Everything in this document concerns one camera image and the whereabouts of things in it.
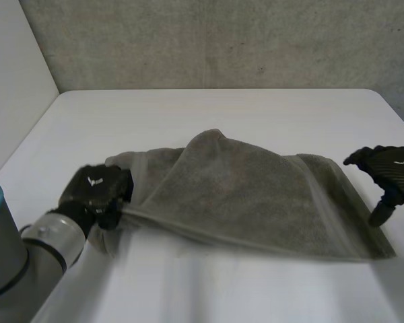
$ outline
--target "concrete wall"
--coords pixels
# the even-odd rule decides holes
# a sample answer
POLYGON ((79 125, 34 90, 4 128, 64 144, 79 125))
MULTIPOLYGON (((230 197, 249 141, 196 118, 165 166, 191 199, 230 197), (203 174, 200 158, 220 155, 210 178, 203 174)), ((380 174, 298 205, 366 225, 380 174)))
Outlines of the concrete wall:
POLYGON ((0 0, 0 167, 58 95, 18 0, 0 0))
POLYGON ((404 119, 404 0, 21 0, 61 92, 347 87, 404 119))

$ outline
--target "towel fold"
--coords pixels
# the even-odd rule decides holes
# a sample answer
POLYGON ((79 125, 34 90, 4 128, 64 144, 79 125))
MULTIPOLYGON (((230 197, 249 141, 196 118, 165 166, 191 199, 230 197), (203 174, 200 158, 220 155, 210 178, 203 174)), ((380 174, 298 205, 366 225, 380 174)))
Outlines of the towel fold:
POLYGON ((114 254, 122 229, 163 227, 209 244, 285 256, 366 260, 395 252, 341 168, 317 155, 280 156, 219 130, 185 148, 127 152, 107 166, 130 169, 135 188, 114 231, 89 240, 114 254))

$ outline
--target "robotic hand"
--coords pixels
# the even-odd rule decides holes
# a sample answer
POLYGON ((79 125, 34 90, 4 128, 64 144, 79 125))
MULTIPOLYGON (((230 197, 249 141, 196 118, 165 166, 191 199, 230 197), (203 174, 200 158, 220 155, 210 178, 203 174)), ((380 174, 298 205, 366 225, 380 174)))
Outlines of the robotic hand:
POLYGON ((344 165, 351 164, 370 175, 384 190, 369 219, 372 227, 379 227, 397 205, 404 204, 404 147, 364 147, 345 159, 344 165))
POLYGON ((71 179, 59 207, 21 235, 0 188, 0 323, 29 322, 86 243, 92 226, 114 229, 133 192, 130 170, 85 166, 71 179))

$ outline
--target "gray wall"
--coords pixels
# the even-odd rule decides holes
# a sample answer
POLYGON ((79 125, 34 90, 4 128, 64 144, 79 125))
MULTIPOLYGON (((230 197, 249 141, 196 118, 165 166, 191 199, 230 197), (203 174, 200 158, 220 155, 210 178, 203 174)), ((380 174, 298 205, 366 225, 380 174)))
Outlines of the gray wall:
POLYGON ((21 0, 61 92, 361 87, 404 120, 404 0, 21 0))

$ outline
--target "robotic arm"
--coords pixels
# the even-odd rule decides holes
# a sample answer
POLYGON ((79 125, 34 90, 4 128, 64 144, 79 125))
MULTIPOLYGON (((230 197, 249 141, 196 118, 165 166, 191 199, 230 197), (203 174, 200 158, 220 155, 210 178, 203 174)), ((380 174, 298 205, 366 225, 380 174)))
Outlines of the robotic arm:
POLYGON ((77 261, 92 226, 114 229, 132 192, 129 170, 86 166, 67 185, 59 207, 20 235, 0 188, 0 323, 31 321, 77 261))

